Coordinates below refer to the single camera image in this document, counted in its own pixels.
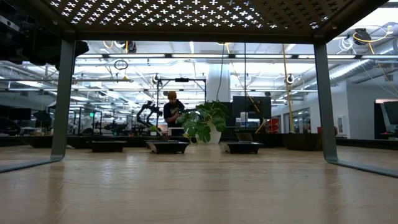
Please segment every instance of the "white plant pot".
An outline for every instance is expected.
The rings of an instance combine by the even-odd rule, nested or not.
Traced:
[[[200,144],[218,144],[221,139],[221,132],[217,131],[216,126],[214,126],[213,123],[207,123],[207,125],[210,127],[210,141],[204,143],[202,140],[200,140],[199,136],[196,135],[198,143],[200,143]]]

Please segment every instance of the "black tray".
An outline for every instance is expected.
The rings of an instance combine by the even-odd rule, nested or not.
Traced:
[[[180,141],[146,141],[149,149],[156,154],[161,153],[177,153],[181,152],[184,154],[185,148],[189,145],[188,142],[180,142]]]
[[[259,148],[263,146],[263,144],[258,142],[251,141],[231,141],[231,142],[221,142],[224,146],[225,151],[231,154],[257,154]]]
[[[93,152],[123,152],[126,141],[90,141]]]

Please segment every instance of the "perforated metal tabletop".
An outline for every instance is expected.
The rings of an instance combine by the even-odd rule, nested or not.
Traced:
[[[387,0],[12,0],[56,34],[86,40],[314,43]]]

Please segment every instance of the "monstera plant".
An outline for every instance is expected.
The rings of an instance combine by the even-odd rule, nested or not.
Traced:
[[[212,132],[222,132],[228,117],[227,107],[217,101],[196,106],[195,111],[183,113],[177,122],[182,123],[184,136],[191,141],[197,137],[199,141],[209,142]]]

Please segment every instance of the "pipe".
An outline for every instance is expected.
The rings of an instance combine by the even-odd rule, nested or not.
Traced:
[[[391,52],[395,52],[395,50],[393,48],[394,40],[396,40],[396,39],[392,39],[392,40],[386,42],[385,44],[382,44],[381,46],[377,47],[375,49],[375,54],[384,55],[384,54],[388,54]],[[371,60],[371,59],[358,60],[358,61],[348,64],[348,65],[339,65],[335,68],[332,68],[329,71],[330,80],[332,80],[334,82],[340,82],[347,78],[351,78],[361,72],[364,72],[364,69],[368,70],[370,68],[373,68],[373,66],[375,66],[375,65],[376,65],[376,61]],[[315,87],[317,85],[316,72],[315,72],[314,78],[309,81],[306,81],[306,82],[309,84],[299,85],[299,86],[296,86],[295,88],[307,89],[307,88]]]

